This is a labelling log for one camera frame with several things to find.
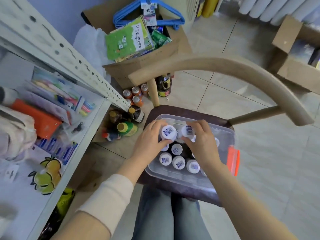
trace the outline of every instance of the blue plastic hanger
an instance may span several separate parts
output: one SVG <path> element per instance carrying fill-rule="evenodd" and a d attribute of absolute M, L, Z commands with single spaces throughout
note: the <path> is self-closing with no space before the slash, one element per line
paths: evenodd
<path fill-rule="evenodd" d="M 175 30 L 179 29 L 179 25 L 183 25 L 185 23 L 184 17 L 182 14 L 173 7 L 170 7 L 169 5 L 165 4 L 161 0 L 135 0 L 134 2 L 130 3 L 128 6 L 122 8 L 120 11 L 116 12 L 113 16 L 113 23 L 116 28 L 120 28 L 122 26 L 125 26 L 126 24 L 132 22 L 132 20 L 122 20 L 125 16 L 127 16 L 129 13 L 136 10 L 138 7 L 141 6 L 141 3 L 157 3 L 158 5 L 161 5 L 168 11 L 172 12 L 173 14 L 177 15 L 178 19 L 166 19 L 166 20 L 157 20 L 157 26 L 172 26 Z"/>

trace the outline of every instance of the cream sleeve cuff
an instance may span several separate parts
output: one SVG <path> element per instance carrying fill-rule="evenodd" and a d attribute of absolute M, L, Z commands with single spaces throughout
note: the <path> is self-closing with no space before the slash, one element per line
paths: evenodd
<path fill-rule="evenodd" d="M 113 174 L 78 209 L 102 222 L 114 234 L 115 229 L 130 202 L 134 185 L 120 174 Z"/>

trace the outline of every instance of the hand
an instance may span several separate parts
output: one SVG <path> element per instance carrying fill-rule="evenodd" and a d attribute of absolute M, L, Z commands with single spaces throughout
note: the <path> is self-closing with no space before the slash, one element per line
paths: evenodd
<path fill-rule="evenodd" d="M 205 168 L 210 164 L 217 167 L 220 166 L 222 162 L 219 157 L 218 147 L 208 123 L 205 120 L 198 120 L 187 122 L 186 124 L 192 127 L 197 137 L 195 142 L 186 137 L 182 137 L 182 140 L 191 149 L 200 167 Z"/>
<path fill-rule="evenodd" d="M 138 137 L 131 158 L 145 162 L 147 166 L 171 140 L 158 142 L 161 127 L 168 125 L 164 120 L 152 121 Z"/>

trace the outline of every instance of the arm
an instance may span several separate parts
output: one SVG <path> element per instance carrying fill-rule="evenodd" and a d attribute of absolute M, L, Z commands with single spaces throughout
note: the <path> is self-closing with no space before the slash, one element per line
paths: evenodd
<path fill-rule="evenodd" d="M 137 139 L 131 158 L 100 185 L 70 222 L 54 235 L 53 240 L 111 238 L 143 170 L 171 142 L 158 142 L 160 128 L 165 125 L 166 122 L 158 120 L 145 128 Z"/>
<path fill-rule="evenodd" d="M 265 209 L 262 203 L 250 196 L 231 175 L 219 158 L 214 135 L 204 120 L 187 123 L 197 135 L 193 143 L 183 138 L 190 147 L 206 175 L 213 184 L 219 199 L 239 237 L 259 240 L 297 240 L 287 227 Z"/>

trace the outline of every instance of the curved wooden armrest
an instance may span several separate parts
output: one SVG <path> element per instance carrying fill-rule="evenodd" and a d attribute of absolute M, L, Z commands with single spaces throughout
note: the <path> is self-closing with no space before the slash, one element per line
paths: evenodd
<path fill-rule="evenodd" d="M 204 70 L 234 76 L 254 85 L 268 95 L 279 105 L 280 109 L 277 109 L 277 111 L 286 113 L 295 125 L 303 126 L 314 123 L 302 103 L 281 81 L 260 66 L 239 56 L 223 53 L 215 55 L 179 54 L 141 68 L 130 74 L 129 79 L 134 85 L 140 85 L 148 81 L 148 84 L 154 84 L 152 80 L 154 81 L 155 77 L 181 70 Z M 158 106 L 158 104 L 154 103 L 156 100 L 158 98 L 155 97 L 152 100 L 154 106 Z"/>

